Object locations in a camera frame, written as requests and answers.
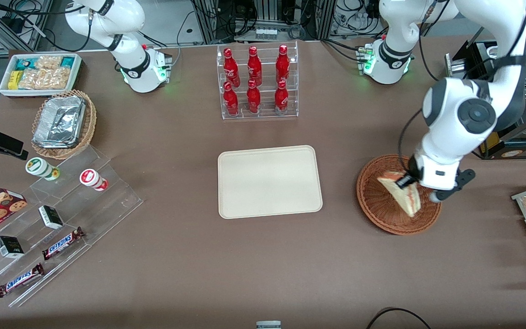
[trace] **green and white cup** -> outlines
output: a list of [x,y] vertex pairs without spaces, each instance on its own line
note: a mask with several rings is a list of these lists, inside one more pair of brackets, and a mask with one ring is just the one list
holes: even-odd
[[46,180],[60,177],[60,170],[42,158],[32,158],[26,163],[26,171]]

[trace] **clear acrylic bottle rack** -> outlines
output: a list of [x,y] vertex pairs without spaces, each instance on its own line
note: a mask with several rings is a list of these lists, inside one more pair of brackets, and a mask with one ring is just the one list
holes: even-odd
[[[279,46],[285,44],[288,46],[289,58],[289,78],[286,81],[286,89],[289,93],[288,110],[284,115],[275,113],[275,91],[277,90],[277,82],[275,79],[275,62],[279,55]],[[298,75],[298,44],[297,42],[283,42],[283,43],[256,43],[257,53],[261,59],[263,68],[263,84],[259,86],[261,92],[261,111],[259,114],[253,114],[248,109],[247,103],[247,81],[249,81],[249,73],[247,70],[247,63],[249,61],[249,46],[253,44],[226,44],[218,46],[216,50],[216,68],[219,77],[219,93],[221,95],[221,113],[223,119],[257,119],[257,118],[285,118],[297,117],[299,114],[299,75]],[[234,88],[238,97],[239,114],[236,117],[228,115],[225,106],[225,99],[223,94],[223,83],[226,81],[225,76],[225,56],[223,50],[230,48],[232,56],[237,61],[238,75],[241,79],[241,85]]]

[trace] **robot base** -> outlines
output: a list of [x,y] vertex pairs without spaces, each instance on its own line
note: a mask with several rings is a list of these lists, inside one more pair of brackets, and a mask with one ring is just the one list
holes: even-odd
[[363,61],[363,63],[358,63],[358,70],[361,75],[368,75],[378,83],[394,84],[409,70],[411,58],[405,63],[405,68],[391,69],[380,58],[378,48],[382,42],[382,40],[376,40],[374,43],[367,43],[363,48],[356,51],[357,60]]
[[137,92],[150,92],[161,84],[169,83],[172,71],[171,57],[166,57],[163,53],[150,48],[146,49],[146,52],[150,55],[150,65],[140,77],[136,79],[127,77],[121,70],[125,82]]

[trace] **snickers bar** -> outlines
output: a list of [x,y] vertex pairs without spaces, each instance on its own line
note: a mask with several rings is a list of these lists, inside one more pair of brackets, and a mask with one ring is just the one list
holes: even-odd
[[13,281],[8,282],[7,285],[1,285],[0,286],[0,298],[10,293],[13,289],[16,289],[17,287],[24,285],[31,279],[38,277],[38,276],[44,276],[44,267],[42,267],[42,264],[38,263],[36,267],[33,269],[27,271],[26,273],[23,273],[19,277],[16,277]]
[[44,254],[44,260],[49,260],[54,256],[55,254],[58,254],[58,252],[61,252],[62,250],[65,250],[68,246],[75,243],[79,238],[84,236],[85,234],[82,232],[82,229],[80,226],[72,231],[70,234],[68,234],[66,237],[64,237],[62,240],[56,242],[53,244],[50,248],[44,250],[42,254]]

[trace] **white box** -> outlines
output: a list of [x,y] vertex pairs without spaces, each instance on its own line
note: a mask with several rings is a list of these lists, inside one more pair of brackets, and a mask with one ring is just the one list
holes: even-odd
[[[63,56],[65,58],[74,58],[73,66],[70,70],[70,76],[68,77],[68,82],[66,83],[66,88],[64,89],[46,89],[46,90],[10,90],[8,89],[9,77],[11,76],[12,71],[17,65],[17,61],[20,59],[26,58],[37,58],[39,56]],[[21,54],[13,55],[9,59],[8,67],[5,69],[5,74],[0,83],[0,93],[8,97],[36,97],[36,96],[52,96],[60,94],[63,91],[69,91],[73,89],[74,83],[77,79],[79,73],[79,68],[81,65],[82,59],[79,55],[74,53],[38,53],[38,54]]]

